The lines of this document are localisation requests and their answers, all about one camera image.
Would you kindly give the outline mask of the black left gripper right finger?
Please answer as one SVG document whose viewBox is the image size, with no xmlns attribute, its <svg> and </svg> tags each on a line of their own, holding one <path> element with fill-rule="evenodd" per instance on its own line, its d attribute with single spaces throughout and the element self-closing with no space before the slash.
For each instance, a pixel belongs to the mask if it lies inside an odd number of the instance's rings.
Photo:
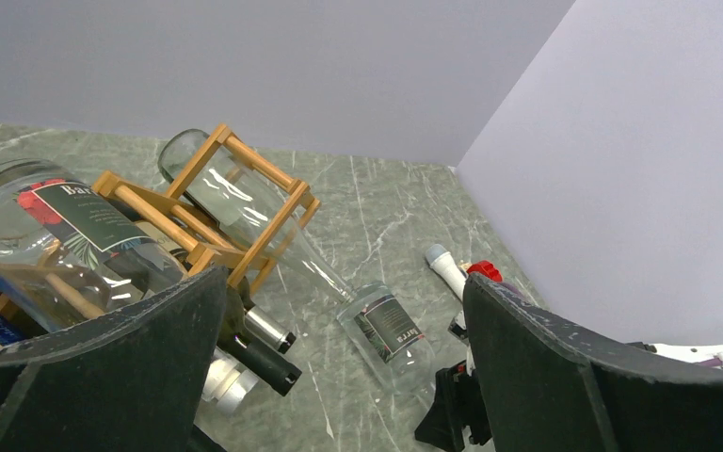
<svg viewBox="0 0 723 452">
<path fill-rule="evenodd" d="M 463 309 L 498 451 L 723 451 L 723 370 L 623 344 L 471 276 Z"/>
</svg>

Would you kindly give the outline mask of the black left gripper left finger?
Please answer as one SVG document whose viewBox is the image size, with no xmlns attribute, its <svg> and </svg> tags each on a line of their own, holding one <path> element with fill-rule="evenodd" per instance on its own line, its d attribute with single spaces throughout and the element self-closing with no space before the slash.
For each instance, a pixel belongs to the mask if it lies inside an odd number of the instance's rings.
<svg viewBox="0 0 723 452">
<path fill-rule="evenodd" d="M 0 451 L 215 451 L 195 424 L 225 312 L 212 267 L 0 349 Z"/>
</svg>

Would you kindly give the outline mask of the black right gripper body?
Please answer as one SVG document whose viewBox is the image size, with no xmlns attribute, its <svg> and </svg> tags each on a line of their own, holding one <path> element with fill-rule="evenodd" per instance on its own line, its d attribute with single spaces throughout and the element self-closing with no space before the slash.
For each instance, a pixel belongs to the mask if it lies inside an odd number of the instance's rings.
<svg viewBox="0 0 723 452">
<path fill-rule="evenodd" d="M 468 362 L 440 369 L 435 384 L 433 401 L 414 430 L 414 439 L 449 452 L 461 452 L 466 444 L 487 444 L 492 438 L 487 410 Z"/>
</svg>

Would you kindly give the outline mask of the dark green wine bottle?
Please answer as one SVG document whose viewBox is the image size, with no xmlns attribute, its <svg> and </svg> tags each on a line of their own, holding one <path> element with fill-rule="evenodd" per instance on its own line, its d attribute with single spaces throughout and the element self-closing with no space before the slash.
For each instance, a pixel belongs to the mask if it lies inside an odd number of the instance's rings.
<svg viewBox="0 0 723 452">
<path fill-rule="evenodd" d="M 287 396 L 300 378 L 301 370 L 275 348 L 249 332 L 239 292 L 226 287 L 226 310 L 221 321 L 217 347 L 228 352 L 280 396 Z"/>
</svg>

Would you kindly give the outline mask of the green wine bottle gold neck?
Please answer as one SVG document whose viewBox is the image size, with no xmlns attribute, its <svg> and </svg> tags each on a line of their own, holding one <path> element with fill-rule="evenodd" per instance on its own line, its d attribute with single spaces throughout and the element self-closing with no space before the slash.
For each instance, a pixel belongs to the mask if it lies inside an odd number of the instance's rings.
<svg viewBox="0 0 723 452">
<path fill-rule="evenodd" d="M 188 252 L 172 238 L 167 236 L 149 221 L 136 221 L 135 225 L 151 238 L 156 240 L 166 251 L 172 254 L 186 270 L 191 269 L 192 265 L 186 260 Z M 285 354 L 297 340 L 296 336 L 288 328 L 285 328 L 278 321 L 274 320 L 262 307 L 258 306 L 251 299 L 249 281 L 247 277 L 244 277 L 241 280 L 238 292 L 246 312 L 246 329 L 271 347 L 275 348 L 279 353 Z"/>
</svg>

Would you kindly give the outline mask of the small clear bottle silver cap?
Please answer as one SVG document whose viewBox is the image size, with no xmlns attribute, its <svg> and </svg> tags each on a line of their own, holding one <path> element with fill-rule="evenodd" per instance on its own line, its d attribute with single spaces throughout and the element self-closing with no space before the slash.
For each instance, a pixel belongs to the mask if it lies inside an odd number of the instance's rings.
<svg viewBox="0 0 723 452">
<path fill-rule="evenodd" d="M 0 292 L 48 332 L 180 283 L 185 268 L 59 165 L 0 164 Z"/>
</svg>

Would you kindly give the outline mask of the clear glass bottle top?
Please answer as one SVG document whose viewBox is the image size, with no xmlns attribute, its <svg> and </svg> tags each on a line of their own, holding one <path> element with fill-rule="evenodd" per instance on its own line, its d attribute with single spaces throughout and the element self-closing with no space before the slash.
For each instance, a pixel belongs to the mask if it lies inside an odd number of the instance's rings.
<svg viewBox="0 0 723 452">
<path fill-rule="evenodd" d="M 207 138 L 208 134 L 199 129 L 188 129 L 172 138 L 157 160 L 163 177 L 173 182 Z M 194 177 L 185 190 L 185 197 L 204 209 L 234 243 L 247 248 L 261 237 L 285 204 L 277 189 L 223 145 L 217 146 Z M 353 287 L 304 235 L 297 212 L 286 217 L 261 254 L 307 278 L 340 303 L 350 303 L 356 296 Z"/>
</svg>

